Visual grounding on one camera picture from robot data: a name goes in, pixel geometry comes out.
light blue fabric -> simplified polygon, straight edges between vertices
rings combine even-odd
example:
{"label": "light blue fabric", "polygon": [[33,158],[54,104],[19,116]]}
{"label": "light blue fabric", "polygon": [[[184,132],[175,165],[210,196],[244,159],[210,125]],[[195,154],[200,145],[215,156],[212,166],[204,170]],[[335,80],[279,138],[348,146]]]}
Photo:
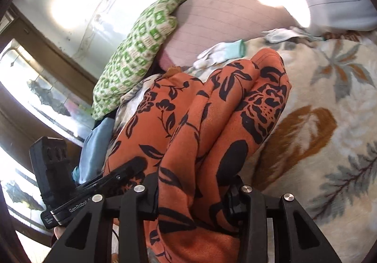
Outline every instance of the light blue fabric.
{"label": "light blue fabric", "polygon": [[114,119],[106,117],[85,139],[80,163],[72,172],[72,178],[78,184],[88,182],[101,173],[114,123]]}
{"label": "light blue fabric", "polygon": [[233,43],[226,43],[225,55],[226,60],[243,58],[246,53],[246,47],[243,40],[239,40]]}

bed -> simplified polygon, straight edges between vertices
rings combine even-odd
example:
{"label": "bed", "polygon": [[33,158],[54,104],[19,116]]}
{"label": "bed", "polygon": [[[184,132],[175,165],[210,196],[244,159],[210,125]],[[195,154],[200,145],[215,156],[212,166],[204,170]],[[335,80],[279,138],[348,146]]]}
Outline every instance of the bed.
{"label": "bed", "polygon": [[[266,47],[280,54],[292,89],[241,176],[268,195],[293,193],[342,262],[359,263],[377,239],[377,46],[363,35],[350,39],[246,42],[245,58]],[[186,73],[205,82],[231,61]],[[157,76],[122,97],[108,153]]]}

window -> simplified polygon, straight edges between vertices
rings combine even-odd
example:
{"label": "window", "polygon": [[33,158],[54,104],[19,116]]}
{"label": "window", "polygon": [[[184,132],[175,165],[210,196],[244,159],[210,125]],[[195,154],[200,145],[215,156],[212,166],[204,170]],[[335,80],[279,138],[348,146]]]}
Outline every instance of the window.
{"label": "window", "polygon": [[46,209],[35,175],[18,164],[0,147],[0,181],[9,214],[31,229],[52,235],[42,223]]}
{"label": "window", "polygon": [[94,126],[91,106],[57,81],[15,39],[0,53],[0,81],[43,123],[82,146]]}
{"label": "window", "polygon": [[1,32],[7,27],[7,25],[9,25],[12,21],[14,20],[14,18],[12,17],[12,15],[7,11],[3,17],[3,19],[0,21],[0,34]]}

orange floral fabric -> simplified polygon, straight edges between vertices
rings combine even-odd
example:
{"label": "orange floral fabric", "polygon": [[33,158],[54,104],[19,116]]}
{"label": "orange floral fabric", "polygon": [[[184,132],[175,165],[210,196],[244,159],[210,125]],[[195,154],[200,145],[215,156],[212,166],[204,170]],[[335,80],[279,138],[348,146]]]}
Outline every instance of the orange floral fabric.
{"label": "orange floral fabric", "polygon": [[158,171],[158,219],[144,222],[147,246],[161,263],[229,263],[238,228],[222,199],[246,158],[267,138],[291,85],[279,54],[259,51],[208,81],[179,72],[156,78],[120,132],[105,174],[139,157],[148,162],[127,188]]}

teal fabric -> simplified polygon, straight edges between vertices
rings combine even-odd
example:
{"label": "teal fabric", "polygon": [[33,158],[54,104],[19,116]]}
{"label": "teal fabric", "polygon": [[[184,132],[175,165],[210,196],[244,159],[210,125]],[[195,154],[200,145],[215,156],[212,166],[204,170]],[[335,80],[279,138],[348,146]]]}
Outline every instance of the teal fabric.
{"label": "teal fabric", "polygon": [[246,46],[243,40],[227,43],[224,58],[226,60],[243,58],[246,54]]}
{"label": "teal fabric", "polygon": [[78,183],[79,179],[80,179],[80,172],[78,170],[78,166],[76,166],[73,171],[72,171],[72,178],[73,180]]}

